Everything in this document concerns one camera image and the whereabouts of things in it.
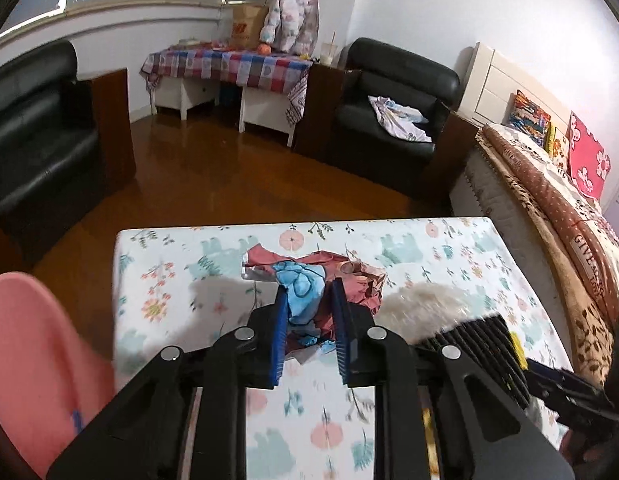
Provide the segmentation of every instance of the colorful cushion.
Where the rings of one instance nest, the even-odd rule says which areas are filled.
[[[538,104],[530,101],[523,92],[518,90],[513,102],[510,124],[538,144],[545,147],[545,138],[549,130],[550,115]]]
[[[605,178],[611,170],[609,155],[573,112],[569,139],[569,173],[572,182],[582,195],[600,200]]]
[[[554,166],[558,168],[558,173],[566,176],[569,160],[569,137],[551,123],[545,140],[545,151],[549,153]]]

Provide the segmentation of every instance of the paper bag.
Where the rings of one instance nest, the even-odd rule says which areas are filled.
[[[264,6],[241,4],[233,7],[232,48],[255,49],[260,43],[260,34],[269,9]]]

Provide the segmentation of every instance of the headboard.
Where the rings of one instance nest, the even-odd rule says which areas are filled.
[[[469,62],[464,87],[459,113],[481,124],[503,123],[520,90],[551,115],[559,132],[567,131],[571,110],[536,79],[480,41]]]

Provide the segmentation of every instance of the pink chair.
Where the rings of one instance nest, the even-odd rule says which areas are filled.
[[[20,272],[2,274],[0,478],[44,478],[113,396],[111,365],[78,336],[45,285]]]

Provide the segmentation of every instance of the silver screw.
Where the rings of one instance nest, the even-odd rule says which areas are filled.
[[[234,332],[234,337],[239,341],[249,341],[254,337],[254,331],[248,326],[242,326],[241,328],[236,329],[236,332]]]
[[[373,326],[367,329],[367,335],[376,341],[381,341],[387,337],[387,331],[382,326]]]
[[[166,346],[160,351],[163,361],[176,361],[181,355],[181,351],[175,346]]]
[[[456,348],[456,346],[452,345],[444,346],[443,350],[441,350],[441,353],[444,357],[447,357],[448,359],[458,359],[459,357],[461,357],[461,351]]]

